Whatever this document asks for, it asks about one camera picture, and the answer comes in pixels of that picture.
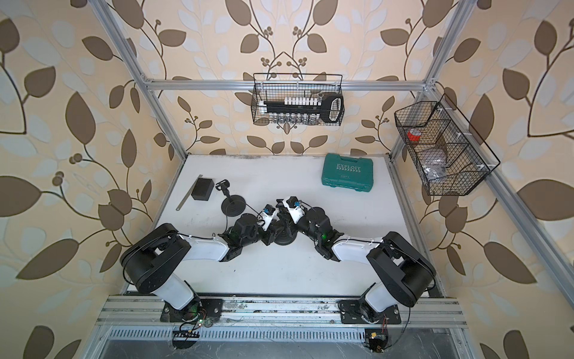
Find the white table surface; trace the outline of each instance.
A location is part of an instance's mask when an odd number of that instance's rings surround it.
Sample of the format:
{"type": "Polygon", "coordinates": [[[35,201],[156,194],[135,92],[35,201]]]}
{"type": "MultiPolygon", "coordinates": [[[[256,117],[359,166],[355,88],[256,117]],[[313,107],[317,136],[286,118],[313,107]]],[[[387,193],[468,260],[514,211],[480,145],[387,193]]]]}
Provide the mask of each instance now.
{"type": "MultiPolygon", "coordinates": [[[[189,197],[176,211],[190,186],[203,175],[215,183],[229,180],[231,194],[243,196],[257,211],[266,204],[274,206],[278,198],[296,196],[322,207],[339,232],[371,238],[396,231],[410,242],[385,159],[372,160],[373,189],[357,192],[321,184],[324,157],[188,156],[158,223],[171,223],[180,232],[201,237],[224,230],[221,202],[225,196],[216,189],[209,201],[189,197]]],[[[229,226],[237,218],[229,218],[229,226]]],[[[302,234],[287,246],[254,243],[225,263],[183,261],[175,274],[196,292],[234,294],[360,295],[380,281],[369,265],[325,260],[302,234]]]]}

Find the black box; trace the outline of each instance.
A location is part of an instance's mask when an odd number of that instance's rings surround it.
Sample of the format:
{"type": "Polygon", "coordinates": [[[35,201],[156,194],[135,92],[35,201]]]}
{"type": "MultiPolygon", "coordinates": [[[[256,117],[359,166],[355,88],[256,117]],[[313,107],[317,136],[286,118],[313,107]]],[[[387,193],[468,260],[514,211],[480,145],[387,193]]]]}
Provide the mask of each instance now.
{"type": "Polygon", "coordinates": [[[198,178],[191,191],[191,197],[194,200],[208,200],[213,189],[214,181],[211,178],[198,178]]]}

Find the suction cup base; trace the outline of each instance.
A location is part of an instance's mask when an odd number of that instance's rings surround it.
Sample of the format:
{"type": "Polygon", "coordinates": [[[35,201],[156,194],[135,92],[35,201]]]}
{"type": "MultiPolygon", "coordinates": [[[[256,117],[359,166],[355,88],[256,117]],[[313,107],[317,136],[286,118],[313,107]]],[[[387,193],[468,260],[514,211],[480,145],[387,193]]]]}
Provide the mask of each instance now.
{"type": "Polygon", "coordinates": [[[221,204],[221,211],[228,217],[237,217],[245,211],[245,200],[239,195],[232,195],[231,201],[224,199],[221,204]]]}

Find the black cable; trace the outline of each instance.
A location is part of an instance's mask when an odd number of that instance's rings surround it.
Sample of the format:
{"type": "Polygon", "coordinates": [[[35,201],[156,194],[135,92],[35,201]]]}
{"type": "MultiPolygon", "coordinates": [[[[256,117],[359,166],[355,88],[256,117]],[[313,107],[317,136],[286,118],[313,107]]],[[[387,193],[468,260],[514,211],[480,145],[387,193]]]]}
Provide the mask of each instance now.
{"type": "MultiPolygon", "coordinates": [[[[335,243],[333,243],[333,245],[336,245],[337,243],[343,242],[343,241],[357,241],[357,242],[365,242],[365,243],[385,244],[384,242],[356,240],[356,239],[354,239],[354,238],[343,238],[343,239],[340,239],[340,240],[338,240],[338,241],[335,241],[335,243]]],[[[392,249],[397,250],[397,251],[401,252],[402,254],[406,255],[407,257],[409,257],[410,259],[412,259],[412,260],[415,261],[416,263],[419,263],[420,265],[422,265],[422,267],[430,274],[431,278],[433,279],[433,286],[430,287],[430,288],[427,288],[427,289],[426,289],[427,291],[430,291],[431,289],[436,288],[436,278],[435,278],[435,276],[433,275],[431,269],[428,268],[428,267],[426,266],[426,264],[417,261],[417,260],[414,259],[409,253],[405,253],[402,249],[398,249],[398,248],[396,248],[396,247],[394,247],[394,246],[392,246],[392,245],[389,245],[389,246],[390,246],[392,249]]]]}
{"type": "Polygon", "coordinates": [[[405,326],[402,328],[401,333],[399,334],[397,340],[395,340],[395,343],[392,343],[391,345],[389,345],[388,347],[386,347],[385,349],[388,349],[390,347],[392,347],[393,345],[396,345],[398,343],[398,341],[401,339],[403,333],[406,330],[406,326],[409,325],[409,321],[410,321],[410,308],[409,308],[409,317],[406,320],[405,326]]]}

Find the metal rail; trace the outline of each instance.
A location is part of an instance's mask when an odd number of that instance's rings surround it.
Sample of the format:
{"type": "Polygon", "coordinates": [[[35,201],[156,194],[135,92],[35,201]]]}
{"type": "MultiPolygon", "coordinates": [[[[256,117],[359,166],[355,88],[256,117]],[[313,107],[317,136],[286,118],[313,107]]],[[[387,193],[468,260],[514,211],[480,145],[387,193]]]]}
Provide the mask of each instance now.
{"type": "MultiPolygon", "coordinates": [[[[340,321],[337,302],[349,297],[234,297],[202,296],[223,299],[222,316],[214,326],[253,327],[379,327],[378,325],[345,325],[340,321]]],[[[97,325],[167,325],[160,322],[164,302],[156,296],[110,296],[100,313],[97,325]]],[[[402,328],[409,310],[399,304],[402,323],[389,327],[402,328]]],[[[411,309],[410,328],[467,328],[456,299],[421,298],[411,309]]]]}
{"type": "MultiPolygon", "coordinates": [[[[297,83],[297,81],[277,81],[297,83]]],[[[253,81],[240,80],[145,80],[150,90],[228,90],[247,91],[253,89],[253,81]]],[[[343,81],[343,91],[422,91],[422,81],[343,81]]]]}

